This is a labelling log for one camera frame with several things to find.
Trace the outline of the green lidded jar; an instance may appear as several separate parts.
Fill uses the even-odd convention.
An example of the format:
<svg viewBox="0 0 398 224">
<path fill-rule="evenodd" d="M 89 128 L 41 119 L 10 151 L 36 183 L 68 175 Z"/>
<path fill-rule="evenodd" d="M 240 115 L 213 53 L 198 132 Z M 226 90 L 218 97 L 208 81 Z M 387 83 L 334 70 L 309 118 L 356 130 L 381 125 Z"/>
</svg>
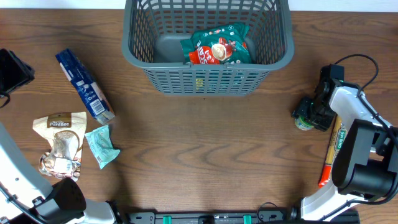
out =
<svg viewBox="0 0 398 224">
<path fill-rule="evenodd" d="M 302 131 L 309 131 L 314 128 L 313 124 L 302 115 L 295 118 L 295 125 Z"/>
</svg>

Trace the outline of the orange spaghetti packet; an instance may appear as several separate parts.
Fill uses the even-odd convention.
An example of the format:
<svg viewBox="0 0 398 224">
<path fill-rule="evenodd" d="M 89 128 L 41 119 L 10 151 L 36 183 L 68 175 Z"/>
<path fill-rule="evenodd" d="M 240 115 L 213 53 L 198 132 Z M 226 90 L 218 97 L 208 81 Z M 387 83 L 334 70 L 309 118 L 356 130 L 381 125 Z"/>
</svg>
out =
<svg viewBox="0 0 398 224">
<path fill-rule="evenodd" d="M 335 119 L 333 131 L 331 133 L 330 143 L 328 146 L 322 174 L 318 182 L 319 188 L 322 188 L 330 181 L 333 163 L 343 145 L 346 135 L 347 130 L 345 128 L 345 125 L 343 124 L 342 119 L 337 116 Z"/>
</svg>

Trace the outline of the green Nescafe coffee bag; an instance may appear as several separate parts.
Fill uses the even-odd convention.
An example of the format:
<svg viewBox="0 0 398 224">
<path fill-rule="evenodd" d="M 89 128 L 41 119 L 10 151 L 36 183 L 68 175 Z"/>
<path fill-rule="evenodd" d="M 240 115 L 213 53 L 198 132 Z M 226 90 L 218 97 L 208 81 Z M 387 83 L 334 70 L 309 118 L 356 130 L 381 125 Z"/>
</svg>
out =
<svg viewBox="0 0 398 224">
<path fill-rule="evenodd" d="M 243 23 L 196 31 L 189 39 L 180 41 L 185 61 L 202 65 L 251 63 L 244 41 L 248 31 L 249 26 Z"/>
</svg>

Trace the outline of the grey plastic basket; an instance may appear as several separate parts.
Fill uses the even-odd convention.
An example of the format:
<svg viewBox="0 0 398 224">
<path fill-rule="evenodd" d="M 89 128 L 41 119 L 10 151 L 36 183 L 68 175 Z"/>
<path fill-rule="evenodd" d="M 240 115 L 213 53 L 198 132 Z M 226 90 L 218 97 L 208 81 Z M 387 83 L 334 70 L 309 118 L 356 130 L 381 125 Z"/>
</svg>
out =
<svg viewBox="0 0 398 224">
<path fill-rule="evenodd" d="M 294 55 L 287 0 L 127 0 L 121 50 L 168 95 L 253 92 Z"/>
</svg>

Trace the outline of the blue rectangular carton box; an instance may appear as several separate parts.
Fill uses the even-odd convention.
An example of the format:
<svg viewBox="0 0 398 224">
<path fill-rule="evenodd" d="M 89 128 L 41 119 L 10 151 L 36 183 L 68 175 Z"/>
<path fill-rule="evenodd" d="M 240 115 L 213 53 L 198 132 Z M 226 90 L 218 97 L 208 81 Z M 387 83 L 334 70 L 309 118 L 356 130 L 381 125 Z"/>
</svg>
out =
<svg viewBox="0 0 398 224">
<path fill-rule="evenodd" d="M 115 118 L 113 109 L 96 79 L 78 57 L 70 49 L 65 49 L 56 54 L 55 58 L 90 115 L 102 125 Z"/>
</svg>

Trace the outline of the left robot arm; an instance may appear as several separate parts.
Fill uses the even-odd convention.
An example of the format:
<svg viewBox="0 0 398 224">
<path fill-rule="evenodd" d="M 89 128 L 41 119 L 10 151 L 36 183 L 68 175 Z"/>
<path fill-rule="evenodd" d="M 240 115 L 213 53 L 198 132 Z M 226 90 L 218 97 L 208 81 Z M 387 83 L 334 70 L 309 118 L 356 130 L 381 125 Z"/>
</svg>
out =
<svg viewBox="0 0 398 224">
<path fill-rule="evenodd" d="M 56 55 L 86 108 L 101 124 L 114 118 L 95 79 L 70 49 Z M 1 98 L 34 79 L 34 69 L 13 51 L 1 49 Z M 86 112 L 35 119 L 33 130 L 51 147 L 39 159 L 41 174 L 60 179 L 51 184 L 27 161 L 1 123 L 1 223 L 125 223 L 114 202 L 95 202 L 76 184 L 86 133 Z"/>
</svg>

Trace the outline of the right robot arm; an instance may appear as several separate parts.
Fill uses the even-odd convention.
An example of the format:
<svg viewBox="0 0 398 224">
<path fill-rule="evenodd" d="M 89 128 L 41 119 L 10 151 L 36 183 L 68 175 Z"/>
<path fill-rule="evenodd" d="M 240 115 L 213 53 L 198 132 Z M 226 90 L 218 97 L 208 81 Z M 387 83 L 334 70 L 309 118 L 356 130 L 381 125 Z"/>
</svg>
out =
<svg viewBox="0 0 398 224">
<path fill-rule="evenodd" d="M 397 194 L 397 128 L 381 118 L 359 85 L 344 80 L 344 68 L 320 70 L 315 96 L 303 97 L 292 117 L 326 131 L 335 117 L 346 129 L 331 167 L 331 180 L 292 207 L 291 220 L 328 222 L 357 205 L 381 205 Z"/>
</svg>

